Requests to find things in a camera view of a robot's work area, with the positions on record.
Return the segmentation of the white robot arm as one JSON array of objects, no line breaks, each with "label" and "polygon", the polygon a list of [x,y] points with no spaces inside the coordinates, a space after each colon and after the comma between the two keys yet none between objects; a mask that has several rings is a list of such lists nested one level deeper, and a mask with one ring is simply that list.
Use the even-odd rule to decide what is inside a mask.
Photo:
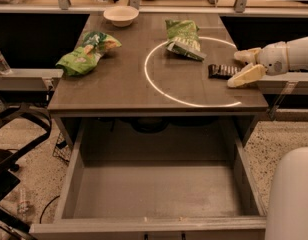
[{"label": "white robot arm", "polygon": [[[237,51],[234,58],[245,66],[227,81],[230,88],[255,82],[264,75],[308,70],[308,36]],[[288,152],[277,165],[270,190],[265,240],[308,240],[308,147]]]}]

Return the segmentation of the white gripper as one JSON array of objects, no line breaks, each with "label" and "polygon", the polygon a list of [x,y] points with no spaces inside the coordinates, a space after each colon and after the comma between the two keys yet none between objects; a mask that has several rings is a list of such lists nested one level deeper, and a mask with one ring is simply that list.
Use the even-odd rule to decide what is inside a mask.
[{"label": "white gripper", "polygon": [[[257,62],[257,56],[260,64],[253,65]],[[229,88],[253,83],[261,79],[266,72],[268,75],[280,75],[288,71],[286,42],[269,44],[262,49],[256,47],[237,51],[234,53],[234,58],[248,65],[227,81]]]}]

